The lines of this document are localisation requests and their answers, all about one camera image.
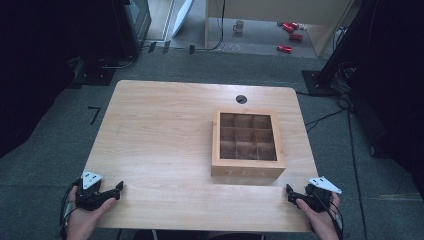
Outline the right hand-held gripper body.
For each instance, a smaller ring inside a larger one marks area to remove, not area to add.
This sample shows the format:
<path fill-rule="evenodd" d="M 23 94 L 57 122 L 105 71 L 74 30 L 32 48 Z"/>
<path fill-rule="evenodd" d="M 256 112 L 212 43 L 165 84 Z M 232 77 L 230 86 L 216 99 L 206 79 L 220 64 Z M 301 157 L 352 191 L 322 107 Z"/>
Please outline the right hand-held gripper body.
<path fill-rule="evenodd" d="M 316 212 L 323 212 L 330 207 L 332 193 L 341 194 L 342 190 L 322 176 L 309 178 L 305 192 L 308 206 Z"/>

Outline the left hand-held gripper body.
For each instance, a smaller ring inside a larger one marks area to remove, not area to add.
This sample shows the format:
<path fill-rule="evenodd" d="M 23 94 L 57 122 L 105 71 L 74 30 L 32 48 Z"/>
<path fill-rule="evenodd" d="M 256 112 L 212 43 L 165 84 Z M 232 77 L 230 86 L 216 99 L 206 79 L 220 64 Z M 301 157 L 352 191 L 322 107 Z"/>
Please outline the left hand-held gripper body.
<path fill-rule="evenodd" d="M 98 209 L 105 201 L 100 192 L 102 176 L 90 171 L 84 171 L 78 183 L 75 194 L 75 204 L 87 211 Z"/>

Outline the wooden compartment tea box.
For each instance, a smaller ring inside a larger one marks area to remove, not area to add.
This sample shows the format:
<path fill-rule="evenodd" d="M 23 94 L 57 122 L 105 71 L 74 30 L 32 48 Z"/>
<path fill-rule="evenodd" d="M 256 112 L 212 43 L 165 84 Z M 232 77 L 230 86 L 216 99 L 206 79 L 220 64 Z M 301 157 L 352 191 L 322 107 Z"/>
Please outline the wooden compartment tea box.
<path fill-rule="evenodd" d="M 285 169 L 276 111 L 217 109 L 214 112 L 212 176 L 277 179 Z"/>

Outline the person's left hand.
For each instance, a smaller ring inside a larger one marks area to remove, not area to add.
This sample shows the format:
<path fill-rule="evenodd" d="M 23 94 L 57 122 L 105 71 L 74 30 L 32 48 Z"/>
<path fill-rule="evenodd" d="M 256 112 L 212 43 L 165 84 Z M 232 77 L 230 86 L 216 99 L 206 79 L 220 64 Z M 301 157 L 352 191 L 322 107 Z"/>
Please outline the person's left hand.
<path fill-rule="evenodd" d="M 102 216 L 117 202 L 115 198 L 110 198 L 94 211 L 79 209 L 74 203 L 77 189 L 78 187 L 74 186 L 68 197 L 73 212 L 68 218 L 66 240 L 88 240 L 96 229 Z"/>

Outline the person's right hand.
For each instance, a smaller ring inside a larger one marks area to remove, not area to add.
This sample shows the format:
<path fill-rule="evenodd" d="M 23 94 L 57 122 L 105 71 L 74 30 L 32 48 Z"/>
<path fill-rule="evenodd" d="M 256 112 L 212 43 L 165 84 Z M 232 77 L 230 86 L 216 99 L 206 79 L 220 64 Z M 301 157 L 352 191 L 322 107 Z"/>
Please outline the person's right hand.
<path fill-rule="evenodd" d="M 335 192 L 332 193 L 332 205 L 329 212 L 317 213 L 302 199 L 297 199 L 296 203 L 300 210 L 309 219 L 309 222 L 319 240 L 339 240 L 338 232 L 336 230 L 338 224 L 335 223 L 334 220 L 338 214 L 340 198 Z"/>

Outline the person's dark clothing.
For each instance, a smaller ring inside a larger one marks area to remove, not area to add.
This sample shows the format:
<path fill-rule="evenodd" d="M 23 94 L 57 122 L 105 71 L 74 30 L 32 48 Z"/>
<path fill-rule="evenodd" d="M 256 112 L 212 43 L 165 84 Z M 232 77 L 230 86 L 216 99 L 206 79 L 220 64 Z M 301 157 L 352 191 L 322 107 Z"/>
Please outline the person's dark clothing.
<path fill-rule="evenodd" d="M 139 230 L 132 240 L 267 240 L 258 233 L 221 233 L 183 230 Z"/>

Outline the black metal stand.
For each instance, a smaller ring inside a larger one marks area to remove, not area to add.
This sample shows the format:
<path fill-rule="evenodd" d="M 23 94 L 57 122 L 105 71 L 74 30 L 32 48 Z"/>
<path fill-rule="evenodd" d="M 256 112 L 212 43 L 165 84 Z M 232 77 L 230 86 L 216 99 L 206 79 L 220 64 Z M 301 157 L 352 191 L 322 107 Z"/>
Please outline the black metal stand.
<path fill-rule="evenodd" d="M 320 71 L 303 70 L 302 76 L 310 96 L 340 96 L 338 72 L 357 67 L 369 49 L 375 7 L 379 0 L 363 0 L 359 11 L 335 51 Z"/>

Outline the black cabinet with monitor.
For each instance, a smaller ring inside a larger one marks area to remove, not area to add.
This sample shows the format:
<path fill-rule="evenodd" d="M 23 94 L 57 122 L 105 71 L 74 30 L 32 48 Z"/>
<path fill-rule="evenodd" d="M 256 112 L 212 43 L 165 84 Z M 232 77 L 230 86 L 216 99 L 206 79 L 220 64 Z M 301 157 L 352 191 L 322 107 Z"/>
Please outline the black cabinet with monitor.
<path fill-rule="evenodd" d="M 118 43 L 121 58 L 136 57 L 142 47 L 149 27 L 151 15 L 147 0 L 112 0 L 117 23 Z"/>

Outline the white board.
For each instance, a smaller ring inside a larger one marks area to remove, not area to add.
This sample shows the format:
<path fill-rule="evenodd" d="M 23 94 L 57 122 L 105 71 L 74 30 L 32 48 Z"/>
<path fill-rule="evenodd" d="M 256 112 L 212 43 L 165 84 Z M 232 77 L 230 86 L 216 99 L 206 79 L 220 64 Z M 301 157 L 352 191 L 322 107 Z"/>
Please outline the white board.
<path fill-rule="evenodd" d="M 182 28 L 186 17 L 188 16 L 192 6 L 193 6 L 194 0 L 185 0 L 183 5 L 181 6 L 180 10 L 177 13 L 177 17 L 174 23 L 174 27 L 172 30 L 172 36 L 175 37 L 180 29 Z"/>

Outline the black stand base plate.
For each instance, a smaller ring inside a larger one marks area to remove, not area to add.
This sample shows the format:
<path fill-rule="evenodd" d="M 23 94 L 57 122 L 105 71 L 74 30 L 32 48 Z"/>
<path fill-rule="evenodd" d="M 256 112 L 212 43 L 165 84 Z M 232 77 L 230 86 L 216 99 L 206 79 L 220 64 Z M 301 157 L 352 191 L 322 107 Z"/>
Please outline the black stand base plate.
<path fill-rule="evenodd" d="M 109 86 L 115 70 L 113 68 L 91 68 L 81 58 L 72 65 L 74 79 L 69 85 L 70 89 L 80 89 L 82 86 Z"/>

